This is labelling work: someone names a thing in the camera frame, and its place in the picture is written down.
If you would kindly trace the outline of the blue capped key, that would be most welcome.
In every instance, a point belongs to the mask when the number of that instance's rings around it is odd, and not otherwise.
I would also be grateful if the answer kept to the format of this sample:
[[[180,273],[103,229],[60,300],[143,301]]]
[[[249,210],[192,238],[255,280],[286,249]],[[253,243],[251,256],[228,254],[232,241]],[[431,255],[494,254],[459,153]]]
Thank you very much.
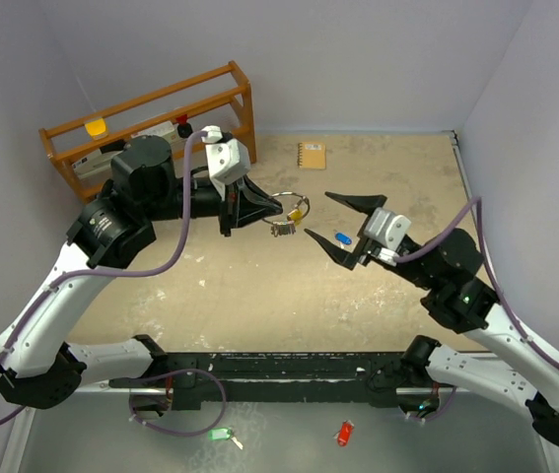
[[[352,245],[352,238],[348,235],[339,231],[334,231],[333,235],[334,239],[342,249],[345,249],[346,247],[350,247]]]

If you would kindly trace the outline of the silver key bunch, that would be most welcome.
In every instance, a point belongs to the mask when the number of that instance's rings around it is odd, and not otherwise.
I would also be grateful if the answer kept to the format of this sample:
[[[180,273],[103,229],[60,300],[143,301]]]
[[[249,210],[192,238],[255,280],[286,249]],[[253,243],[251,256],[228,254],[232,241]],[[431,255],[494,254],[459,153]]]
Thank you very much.
[[[277,221],[270,224],[270,231],[274,237],[291,236],[296,233],[294,221]]]

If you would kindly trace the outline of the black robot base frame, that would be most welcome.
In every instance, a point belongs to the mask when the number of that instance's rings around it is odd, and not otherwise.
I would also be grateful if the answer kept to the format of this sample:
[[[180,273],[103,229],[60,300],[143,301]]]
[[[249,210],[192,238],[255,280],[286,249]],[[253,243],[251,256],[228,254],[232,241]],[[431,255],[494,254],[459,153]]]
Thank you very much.
[[[429,357],[442,344],[416,336],[403,352],[168,352],[138,379],[116,378],[114,388],[163,388],[156,375],[173,372],[175,410],[203,402],[364,403],[399,405],[397,391],[430,388]]]

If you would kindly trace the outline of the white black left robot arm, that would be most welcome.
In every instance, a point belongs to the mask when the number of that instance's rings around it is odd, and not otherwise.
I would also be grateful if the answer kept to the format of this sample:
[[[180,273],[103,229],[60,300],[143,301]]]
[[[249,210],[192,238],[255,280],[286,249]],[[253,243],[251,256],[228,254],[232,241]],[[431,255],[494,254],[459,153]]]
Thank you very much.
[[[166,376],[166,355],[147,335],[80,346],[67,336],[114,279],[130,278],[132,260],[155,241],[158,221],[215,217],[220,232],[279,215],[281,204],[248,177],[246,146],[210,127],[193,133],[207,167],[175,172],[169,143],[158,136],[130,140],[110,163],[111,176],[66,235],[52,270],[24,310],[0,334],[0,394],[19,408],[48,409],[78,387],[136,378],[155,386]]]

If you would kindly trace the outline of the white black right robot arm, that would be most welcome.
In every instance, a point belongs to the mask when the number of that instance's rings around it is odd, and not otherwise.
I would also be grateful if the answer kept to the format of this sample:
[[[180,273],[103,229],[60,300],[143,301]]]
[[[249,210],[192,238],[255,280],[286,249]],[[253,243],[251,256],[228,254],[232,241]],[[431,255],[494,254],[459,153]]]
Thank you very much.
[[[336,264],[352,270],[374,262],[424,290],[420,303],[433,320],[497,359],[487,365],[418,336],[404,354],[403,377],[413,385],[432,380],[461,387],[499,403],[559,447],[559,351],[510,307],[487,260],[484,235],[459,227],[471,214],[482,231],[481,199],[470,199],[440,234],[420,245],[408,234],[410,220],[385,208],[385,196],[327,196],[366,217],[352,251],[309,233]]]

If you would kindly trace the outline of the large metal keyring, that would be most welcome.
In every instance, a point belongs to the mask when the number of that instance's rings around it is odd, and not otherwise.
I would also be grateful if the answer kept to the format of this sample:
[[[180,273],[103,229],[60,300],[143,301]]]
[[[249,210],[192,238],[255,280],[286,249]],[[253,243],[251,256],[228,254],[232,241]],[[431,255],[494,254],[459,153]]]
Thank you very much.
[[[281,191],[281,192],[273,193],[272,197],[273,198],[283,198],[283,197],[295,197],[295,198],[297,198],[297,202],[293,205],[291,210],[293,210],[294,208],[299,208],[303,212],[304,218],[299,222],[295,222],[296,226],[298,226],[309,215],[309,213],[311,211],[311,208],[312,208],[310,198],[308,196],[306,196],[304,194],[301,194],[301,193],[298,193],[298,192]],[[277,222],[277,221],[278,220],[270,220],[269,218],[264,218],[262,220],[263,223],[268,224],[268,225],[270,225],[272,222]]]

